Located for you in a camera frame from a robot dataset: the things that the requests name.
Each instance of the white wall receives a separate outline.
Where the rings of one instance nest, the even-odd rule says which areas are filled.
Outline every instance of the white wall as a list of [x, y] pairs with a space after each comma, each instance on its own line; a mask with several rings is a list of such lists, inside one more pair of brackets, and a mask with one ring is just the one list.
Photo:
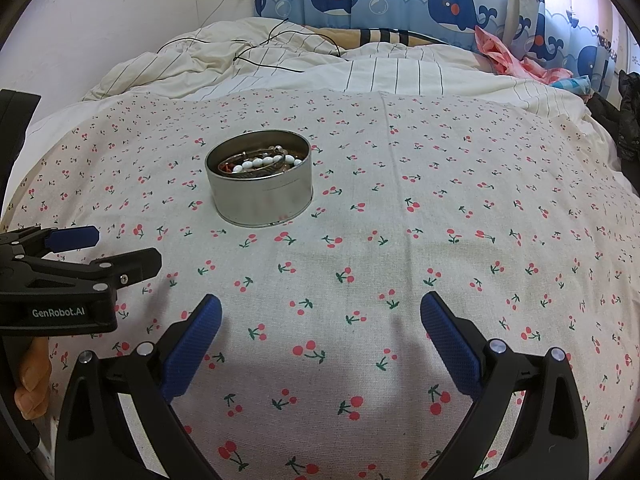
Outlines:
[[[221, 0], [33, 0], [0, 51], [0, 88], [42, 96], [34, 121], [77, 102], [114, 65], [195, 30]], [[207, 21], [253, 13], [225, 0]]]

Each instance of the bed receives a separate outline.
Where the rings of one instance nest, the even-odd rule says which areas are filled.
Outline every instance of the bed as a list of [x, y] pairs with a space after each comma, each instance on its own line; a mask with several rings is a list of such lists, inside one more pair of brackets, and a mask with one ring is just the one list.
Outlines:
[[[584, 102], [452, 46], [338, 51], [265, 18], [193, 34], [36, 124], [14, 168], [3, 228], [100, 229], [97, 247], [53, 258], [163, 256], [158, 277], [120, 291], [116, 332], [51, 339], [43, 441], [79, 352], [156, 341], [212, 292], [221, 333], [173, 407], [223, 478], [421, 478], [470, 406], [420, 323], [437, 290], [515, 351], [568, 353], [596, 478], [640, 410], [640, 209]], [[310, 140], [314, 198], [286, 224], [239, 228], [215, 212], [204, 156], [264, 128]]]

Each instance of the jewelry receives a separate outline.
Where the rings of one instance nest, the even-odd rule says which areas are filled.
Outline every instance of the jewelry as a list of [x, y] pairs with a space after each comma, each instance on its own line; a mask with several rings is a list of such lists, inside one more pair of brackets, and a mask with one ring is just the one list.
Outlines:
[[301, 163], [302, 160], [277, 145], [232, 155], [218, 164], [218, 171], [233, 178], [258, 178], [282, 173]]

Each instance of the black jacket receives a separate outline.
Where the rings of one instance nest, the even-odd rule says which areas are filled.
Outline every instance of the black jacket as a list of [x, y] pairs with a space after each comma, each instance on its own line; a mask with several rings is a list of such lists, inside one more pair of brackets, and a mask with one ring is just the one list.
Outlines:
[[587, 108], [616, 143], [622, 174], [640, 191], [640, 75], [620, 71], [620, 110], [599, 94], [587, 101]]

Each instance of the pink cloth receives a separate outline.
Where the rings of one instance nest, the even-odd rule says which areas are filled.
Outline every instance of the pink cloth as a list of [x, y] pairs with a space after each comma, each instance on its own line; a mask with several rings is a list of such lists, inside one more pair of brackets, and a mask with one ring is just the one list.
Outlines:
[[570, 70], [565, 68], [546, 70], [528, 57], [519, 61], [499, 38], [482, 30], [477, 25], [476, 43], [478, 50], [492, 61], [499, 75], [512, 75], [519, 79], [535, 79], [545, 85], [574, 76]]

